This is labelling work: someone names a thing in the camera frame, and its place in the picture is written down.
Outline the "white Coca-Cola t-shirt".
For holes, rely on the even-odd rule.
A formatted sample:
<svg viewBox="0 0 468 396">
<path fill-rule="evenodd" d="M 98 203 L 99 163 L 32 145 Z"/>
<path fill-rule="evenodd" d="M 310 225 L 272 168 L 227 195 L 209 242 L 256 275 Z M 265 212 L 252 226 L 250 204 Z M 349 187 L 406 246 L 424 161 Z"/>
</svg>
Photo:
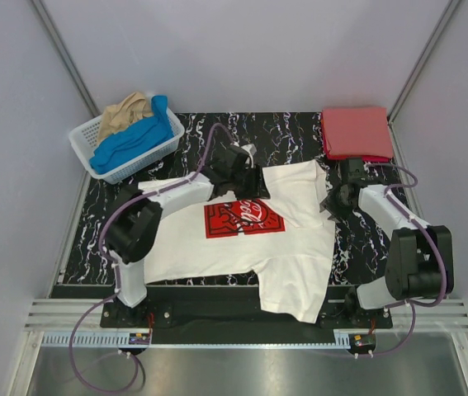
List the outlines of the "white Coca-Cola t-shirt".
<svg viewBox="0 0 468 396">
<path fill-rule="evenodd" d="M 326 173 L 311 160 L 266 167 L 269 199 L 233 193 L 163 219 L 145 258 L 144 282 L 254 271 L 262 310 L 314 323 L 333 263 L 335 223 L 319 210 Z"/>
</svg>

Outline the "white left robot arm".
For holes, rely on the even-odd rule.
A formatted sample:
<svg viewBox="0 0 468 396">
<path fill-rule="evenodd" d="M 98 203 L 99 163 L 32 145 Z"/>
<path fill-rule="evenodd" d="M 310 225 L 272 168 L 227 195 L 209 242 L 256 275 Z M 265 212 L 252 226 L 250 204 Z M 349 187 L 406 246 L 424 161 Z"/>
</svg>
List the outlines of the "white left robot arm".
<svg viewBox="0 0 468 396">
<path fill-rule="evenodd" d="M 122 303 L 118 314 L 126 324 L 137 327 L 147 318 L 144 259 L 164 218 L 228 192 L 237 200 L 270 197 L 262 167 L 253 160 L 256 152 L 253 144 L 232 144 L 218 158 L 166 186 L 149 192 L 130 186 L 118 195 L 99 242 L 115 270 L 115 297 Z"/>
</svg>

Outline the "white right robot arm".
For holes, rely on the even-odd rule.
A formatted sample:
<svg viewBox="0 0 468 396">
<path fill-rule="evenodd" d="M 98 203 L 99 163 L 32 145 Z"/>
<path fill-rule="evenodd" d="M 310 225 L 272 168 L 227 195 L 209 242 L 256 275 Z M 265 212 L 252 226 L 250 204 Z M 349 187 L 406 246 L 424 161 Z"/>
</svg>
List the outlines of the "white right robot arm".
<svg viewBox="0 0 468 396">
<path fill-rule="evenodd" d="M 352 301 L 344 306 L 345 319 L 358 328 L 372 320 L 376 309 L 404 304 L 435 307 L 454 287 L 451 231 L 420 218 L 397 198 L 394 190 L 416 186 L 417 178 L 402 167 L 394 168 L 412 182 L 387 185 L 366 171 L 361 158 L 341 160 L 338 183 L 320 203 L 334 221 L 344 221 L 361 210 L 390 240 L 384 275 L 356 287 Z"/>
</svg>

